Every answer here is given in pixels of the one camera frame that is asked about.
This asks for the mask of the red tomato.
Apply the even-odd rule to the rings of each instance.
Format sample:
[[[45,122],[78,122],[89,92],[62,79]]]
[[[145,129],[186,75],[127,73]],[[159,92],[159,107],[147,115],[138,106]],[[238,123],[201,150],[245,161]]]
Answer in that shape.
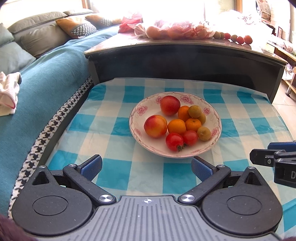
[[[193,146],[198,141],[198,134],[194,130],[186,131],[183,134],[184,145]]]
[[[166,146],[174,152],[179,152],[184,147],[184,140],[178,133],[169,133],[166,137]]]

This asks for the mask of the brown longan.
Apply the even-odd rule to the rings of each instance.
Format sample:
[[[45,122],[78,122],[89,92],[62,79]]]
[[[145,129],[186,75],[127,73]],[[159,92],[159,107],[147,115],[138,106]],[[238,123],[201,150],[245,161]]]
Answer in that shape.
[[[211,131],[205,127],[205,126],[201,126],[198,128],[197,130],[197,134],[200,140],[202,141],[208,141],[211,138]]]
[[[206,115],[201,113],[201,115],[198,117],[198,120],[201,122],[201,125],[203,125],[206,122]]]
[[[202,110],[198,105],[189,107],[188,114],[191,118],[199,118],[202,114]]]

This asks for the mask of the orange tangerine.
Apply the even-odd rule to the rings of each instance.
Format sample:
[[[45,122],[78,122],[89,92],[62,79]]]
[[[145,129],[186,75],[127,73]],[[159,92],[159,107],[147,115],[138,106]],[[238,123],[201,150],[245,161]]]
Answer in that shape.
[[[202,126],[202,123],[198,118],[189,118],[185,121],[185,126],[186,130],[196,132]]]
[[[187,131],[185,122],[181,119],[174,119],[168,123],[168,132],[169,133],[178,133],[182,135]]]
[[[178,110],[178,118],[186,122],[191,116],[188,113],[189,107],[187,105],[181,106]]]

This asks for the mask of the red-yellow peach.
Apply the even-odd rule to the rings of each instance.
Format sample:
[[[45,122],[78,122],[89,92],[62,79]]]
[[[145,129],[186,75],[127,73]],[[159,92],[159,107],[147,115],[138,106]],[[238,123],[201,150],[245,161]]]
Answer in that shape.
[[[161,115],[152,115],[144,123],[144,130],[152,138],[160,138],[167,133],[167,121]]]

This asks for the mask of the red apple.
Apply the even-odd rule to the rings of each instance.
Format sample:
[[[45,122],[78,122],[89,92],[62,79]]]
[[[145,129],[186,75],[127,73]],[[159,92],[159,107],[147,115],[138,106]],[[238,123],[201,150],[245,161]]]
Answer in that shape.
[[[163,114],[173,116],[178,112],[181,103],[176,97],[167,95],[161,99],[160,107]]]

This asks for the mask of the bag of fruits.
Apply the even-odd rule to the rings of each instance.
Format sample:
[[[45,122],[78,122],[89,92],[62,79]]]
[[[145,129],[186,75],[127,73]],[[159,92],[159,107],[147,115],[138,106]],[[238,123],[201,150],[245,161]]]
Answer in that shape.
[[[138,38],[153,40],[203,40],[214,37],[216,31],[198,19],[133,15],[123,18],[118,33],[131,33]]]

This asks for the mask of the blue checkered tablecloth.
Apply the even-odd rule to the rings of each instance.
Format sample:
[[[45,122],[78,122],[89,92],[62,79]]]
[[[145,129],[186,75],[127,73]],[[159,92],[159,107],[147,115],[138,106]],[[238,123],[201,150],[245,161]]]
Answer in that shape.
[[[222,134],[201,157],[233,171],[250,166],[249,153],[271,142],[293,140],[266,95],[214,82],[125,78],[96,85],[51,153],[47,166],[61,170],[94,154],[103,159],[94,182],[115,196],[180,195],[199,180],[191,159],[170,159],[143,148],[132,136],[129,116],[144,98],[166,91],[194,94],[220,115]]]

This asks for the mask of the houndstooth blanket trim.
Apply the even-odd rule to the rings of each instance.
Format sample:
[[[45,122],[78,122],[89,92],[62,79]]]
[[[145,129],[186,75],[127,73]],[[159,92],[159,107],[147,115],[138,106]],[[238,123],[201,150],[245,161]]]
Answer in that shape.
[[[34,173],[37,166],[46,163],[56,143],[81,108],[93,86],[92,78],[88,78],[54,114],[35,140],[15,181],[8,208],[9,219],[12,219],[13,204],[24,185]]]

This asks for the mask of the white floral plate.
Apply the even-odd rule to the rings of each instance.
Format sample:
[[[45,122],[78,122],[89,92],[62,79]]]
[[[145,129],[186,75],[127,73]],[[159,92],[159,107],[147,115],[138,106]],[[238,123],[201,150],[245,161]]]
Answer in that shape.
[[[148,136],[144,131],[144,122],[152,115],[164,115],[161,112],[160,101],[167,95],[176,97],[181,105],[197,105],[206,113],[204,126],[211,131],[210,140],[206,142],[197,141],[192,147],[185,147],[180,152],[174,152],[166,146],[165,137],[152,138]],[[157,93],[141,100],[130,114],[129,128],[135,140],[148,151],[163,157],[183,159],[210,150],[221,136],[222,122],[215,108],[204,99],[190,93],[171,91]]]

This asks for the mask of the wooden side shelf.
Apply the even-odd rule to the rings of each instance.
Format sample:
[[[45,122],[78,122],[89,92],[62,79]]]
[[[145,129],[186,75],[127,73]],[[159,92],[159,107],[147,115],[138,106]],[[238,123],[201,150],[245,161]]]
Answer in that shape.
[[[288,85],[285,94],[290,97],[291,92],[295,93],[295,55],[283,49],[281,46],[271,41],[267,42],[274,47],[274,54],[287,61],[285,74],[282,80]]]

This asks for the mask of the teal sofa blanket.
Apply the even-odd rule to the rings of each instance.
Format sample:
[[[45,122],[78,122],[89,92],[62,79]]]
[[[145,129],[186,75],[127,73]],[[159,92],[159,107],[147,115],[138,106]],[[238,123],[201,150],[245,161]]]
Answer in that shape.
[[[69,40],[21,71],[16,112],[1,117],[1,214],[35,140],[54,114],[89,78],[84,52],[116,35],[118,26]]]

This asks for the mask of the white pink cloth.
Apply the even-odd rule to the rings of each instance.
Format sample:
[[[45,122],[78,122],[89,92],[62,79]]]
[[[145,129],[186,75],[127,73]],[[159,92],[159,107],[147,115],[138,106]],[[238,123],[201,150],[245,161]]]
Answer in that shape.
[[[15,113],[21,82],[22,77],[20,72],[11,73],[8,75],[5,75],[4,72],[1,72],[0,116],[6,116]]]

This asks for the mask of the dark coffee table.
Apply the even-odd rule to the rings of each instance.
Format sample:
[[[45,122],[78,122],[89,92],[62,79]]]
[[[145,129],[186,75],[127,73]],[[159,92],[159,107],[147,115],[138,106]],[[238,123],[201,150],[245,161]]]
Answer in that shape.
[[[274,100],[286,61],[226,40],[150,40],[117,34],[85,51],[95,83],[118,77],[199,80],[246,87]]]

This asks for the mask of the grey sofa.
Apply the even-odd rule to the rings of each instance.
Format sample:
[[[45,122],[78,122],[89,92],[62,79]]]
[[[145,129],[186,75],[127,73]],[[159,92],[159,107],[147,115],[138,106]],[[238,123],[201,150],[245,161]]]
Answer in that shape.
[[[71,37],[56,24],[56,20],[92,12],[90,9],[52,11],[24,18],[8,28],[1,24],[1,72],[8,75],[21,71],[69,41]]]

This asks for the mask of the orange patterned cushion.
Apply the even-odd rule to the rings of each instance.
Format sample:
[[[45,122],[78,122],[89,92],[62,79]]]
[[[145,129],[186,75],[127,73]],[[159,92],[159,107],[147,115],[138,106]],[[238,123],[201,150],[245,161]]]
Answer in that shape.
[[[56,24],[72,39],[79,39],[97,32],[97,28],[87,20],[67,17],[56,20]]]

